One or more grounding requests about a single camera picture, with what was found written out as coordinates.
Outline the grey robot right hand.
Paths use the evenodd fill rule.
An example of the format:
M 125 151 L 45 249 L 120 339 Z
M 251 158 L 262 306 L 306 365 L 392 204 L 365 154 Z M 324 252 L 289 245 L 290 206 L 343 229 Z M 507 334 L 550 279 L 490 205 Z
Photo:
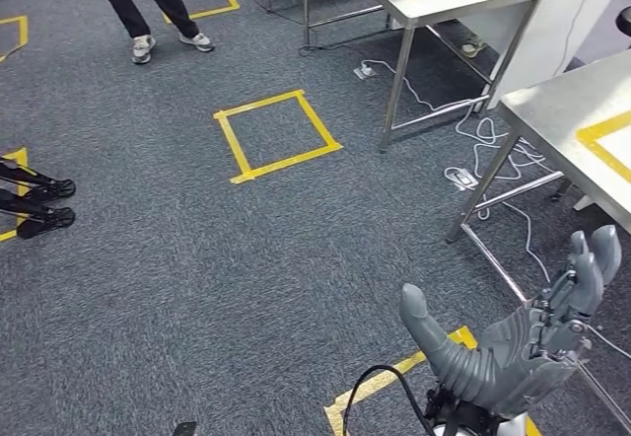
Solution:
M 590 348 L 588 332 L 605 289 L 618 271 L 621 245 L 613 225 L 591 238 L 571 237 L 566 266 L 550 288 L 490 325 L 469 349 L 450 339 L 413 284 L 402 289 L 399 313 L 438 382 L 459 400 L 512 419 L 562 386 Z

